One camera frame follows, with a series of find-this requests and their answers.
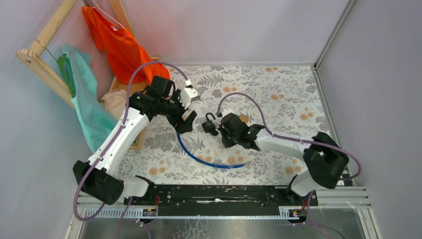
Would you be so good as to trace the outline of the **brass padlock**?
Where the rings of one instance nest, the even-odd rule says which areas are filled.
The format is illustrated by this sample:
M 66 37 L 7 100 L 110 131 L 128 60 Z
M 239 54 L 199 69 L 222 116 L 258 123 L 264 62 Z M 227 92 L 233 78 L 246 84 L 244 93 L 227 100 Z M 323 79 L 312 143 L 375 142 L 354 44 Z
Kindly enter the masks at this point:
M 247 116 L 247 115 L 240 115 L 240 116 L 239 116 L 239 119 L 240 119 L 242 122 L 244 122 L 244 123 L 248 123 L 248 121 L 249 121 L 249 116 Z

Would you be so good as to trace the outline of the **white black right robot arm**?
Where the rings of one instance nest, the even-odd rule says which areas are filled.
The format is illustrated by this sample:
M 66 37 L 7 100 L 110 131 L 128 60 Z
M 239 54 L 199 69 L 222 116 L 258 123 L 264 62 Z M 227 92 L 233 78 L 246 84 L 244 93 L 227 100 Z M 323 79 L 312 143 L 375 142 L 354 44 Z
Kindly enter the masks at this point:
M 285 192 L 287 202 L 292 205 L 298 205 L 313 190 L 334 189 L 349 162 L 348 156 L 323 132 L 294 141 L 290 135 L 270 134 L 259 124 L 248 126 L 234 113 L 222 114 L 219 130 L 226 148 L 240 145 L 245 149 L 278 152 L 306 164 L 307 171 L 295 176 Z

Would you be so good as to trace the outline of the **blue cable lock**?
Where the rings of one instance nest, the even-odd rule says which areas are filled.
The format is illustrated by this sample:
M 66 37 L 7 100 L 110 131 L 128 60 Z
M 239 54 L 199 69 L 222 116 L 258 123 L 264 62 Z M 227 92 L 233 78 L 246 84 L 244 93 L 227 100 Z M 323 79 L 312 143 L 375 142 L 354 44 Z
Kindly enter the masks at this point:
M 239 169 L 247 163 L 241 153 L 223 148 L 215 139 L 204 139 L 199 134 L 177 134 L 178 143 L 189 158 L 195 162 L 213 169 Z

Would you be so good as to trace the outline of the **grey aluminium frame rail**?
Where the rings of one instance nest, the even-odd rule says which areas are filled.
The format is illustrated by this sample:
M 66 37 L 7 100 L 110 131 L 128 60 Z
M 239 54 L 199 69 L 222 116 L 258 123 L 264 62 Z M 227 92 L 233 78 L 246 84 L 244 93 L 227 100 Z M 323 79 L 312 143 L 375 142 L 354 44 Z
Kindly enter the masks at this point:
M 340 147 L 352 153 L 358 159 L 358 161 L 351 159 L 346 169 L 351 176 L 357 175 L 351 181 L 355 187 L 363 186 L 359 183 L 359 179 L 367 171 L 367 168 L 363 167 L 364 159 L 358 154 L 357 149 L 351 148 L 344 141 L 346 137 L 351 136 L 354 132 L 346 124 L 347 120 L 352 117 L 344 115 L 344 113 L 352 109 L 350 106 L 351 99 L 346 96 L 350 87 L 346 86 L 346 83 L 352 76 L 353 69 L 347 61 L 341 59 L 342 57 L 348 58 L 348 55 L 338 48 L 338 44 L 348 20 L 359 3 L 358 0 L 348 0 L 346 2 L 327 43 L 314 64 L 314 76 L 323 110 L 328 120 L 329 131 Z

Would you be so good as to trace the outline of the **teal cloth garment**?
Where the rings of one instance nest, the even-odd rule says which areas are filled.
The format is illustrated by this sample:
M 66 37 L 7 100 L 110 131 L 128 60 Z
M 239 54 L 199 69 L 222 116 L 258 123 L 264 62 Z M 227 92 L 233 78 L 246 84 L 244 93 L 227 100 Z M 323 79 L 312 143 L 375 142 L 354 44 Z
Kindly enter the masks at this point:
M 75 87 L 71 102 L 87 145 L 91 152 L 96 152 L 117 121 L 97 100 L 97 80 L 90 68 L 91 56 L 70 45 L 63 46 L 62 55 L 69 63 L 68 69 Z

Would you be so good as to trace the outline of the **beige crumpled cloth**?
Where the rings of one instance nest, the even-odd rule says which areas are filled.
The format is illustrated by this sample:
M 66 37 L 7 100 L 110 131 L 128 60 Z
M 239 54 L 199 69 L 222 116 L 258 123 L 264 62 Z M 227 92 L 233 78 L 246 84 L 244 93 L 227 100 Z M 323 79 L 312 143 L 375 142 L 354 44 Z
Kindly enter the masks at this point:
M 100 104 L 115 120 L 119 120 L 125 111 L 126 96 L 126 90 L 114 89 L 102 96 Z

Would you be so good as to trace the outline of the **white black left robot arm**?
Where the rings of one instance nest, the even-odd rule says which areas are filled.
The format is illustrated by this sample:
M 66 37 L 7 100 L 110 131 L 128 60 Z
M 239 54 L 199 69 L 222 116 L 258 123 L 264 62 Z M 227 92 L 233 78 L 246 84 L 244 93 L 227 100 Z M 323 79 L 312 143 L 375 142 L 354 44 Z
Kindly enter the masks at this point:
M 183 115 L 190 103 L 201 96 L 190 80 L 172 92 L 173 81 L 156 76 L 143 92 L 134 92 L 112 132 L 85 162 L 77 161 L 73 172 L 81 191 L 104 204 L 112 205 L 121 197 L 135 197 L 147 205 L 154 200 L 152 182 L 136 177 L 119 179 L 118 166 L 138 135 L 156 116 L 165 116 L 178 134 L 191 132 L 197 114 Z

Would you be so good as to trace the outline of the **orange t-shirt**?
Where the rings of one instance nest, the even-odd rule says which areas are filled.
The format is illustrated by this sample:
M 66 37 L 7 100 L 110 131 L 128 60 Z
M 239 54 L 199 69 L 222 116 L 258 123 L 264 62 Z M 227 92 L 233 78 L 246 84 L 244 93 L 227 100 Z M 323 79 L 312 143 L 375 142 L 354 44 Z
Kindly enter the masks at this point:
M 117 80 L 127 85 L 134 71 L 152 59 L 125 28 L 108 21 L 97 9 L 82 7 L 82 14 L 99 51 L 106 53 Z

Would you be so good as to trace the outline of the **black padlock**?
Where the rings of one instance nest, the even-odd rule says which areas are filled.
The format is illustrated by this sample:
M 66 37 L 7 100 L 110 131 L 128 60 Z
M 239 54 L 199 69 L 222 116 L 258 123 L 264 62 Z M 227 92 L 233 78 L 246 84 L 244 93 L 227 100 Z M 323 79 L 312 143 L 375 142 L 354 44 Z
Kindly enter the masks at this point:
M 209 117 L 212 117 L 212 119 L 215 120 L 216 119 L 215 116 L 212 113 L 206 113 L 205 117 L 206 117 L 206 121 L 202 123 L 202 128 L 204 132 L 209 133 L 212 136 L 217 136 L 218 132 L 216 130 L 216 126 L 213 123 L 213 121 L 209 119 Z

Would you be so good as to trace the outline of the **green clothes hanger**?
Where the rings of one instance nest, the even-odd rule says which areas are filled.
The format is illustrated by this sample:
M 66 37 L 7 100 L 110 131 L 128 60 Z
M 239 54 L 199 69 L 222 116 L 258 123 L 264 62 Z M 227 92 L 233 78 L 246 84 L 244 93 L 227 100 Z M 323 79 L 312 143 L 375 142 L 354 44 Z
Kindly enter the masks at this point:
M 66 54 L 62 54 L 58 57 L 57 64 L 63 80 L 69 88 L 71 98 L 74 98 L 76 96 L 76 89 L 70 59 Z

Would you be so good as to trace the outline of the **pink clothes hanger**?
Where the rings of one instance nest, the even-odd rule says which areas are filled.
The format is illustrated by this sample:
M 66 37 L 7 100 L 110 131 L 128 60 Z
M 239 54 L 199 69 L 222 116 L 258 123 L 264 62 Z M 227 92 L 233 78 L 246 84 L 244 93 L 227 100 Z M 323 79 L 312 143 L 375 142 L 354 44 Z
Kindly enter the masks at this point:
M 108 13 L 106 13 L 103 9 L 101 9 L 99 4 L 95 0 L 93 1 L 93 3 L 94 3 L 94 8 L 96 8 L 99 12 L 101 12 L 105 17 L 107 17 L 109 20 L 119 25 L 121 28 L 124 28 L 124 26 L 119 21 L 117 21 L 115 18 L 113 18 Z

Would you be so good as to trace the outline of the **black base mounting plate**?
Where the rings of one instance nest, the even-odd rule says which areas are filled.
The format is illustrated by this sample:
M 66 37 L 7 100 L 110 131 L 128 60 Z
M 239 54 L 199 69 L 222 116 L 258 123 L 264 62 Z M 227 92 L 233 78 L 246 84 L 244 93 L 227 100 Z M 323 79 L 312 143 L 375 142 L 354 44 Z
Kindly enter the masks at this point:
M 152 206 L 159 216 L 278 216 L 280 207 L 317 206 L 316 193 L 297 196 L 285 186 L 171 185 L 148 189 L 133 197 L 132 206 Z

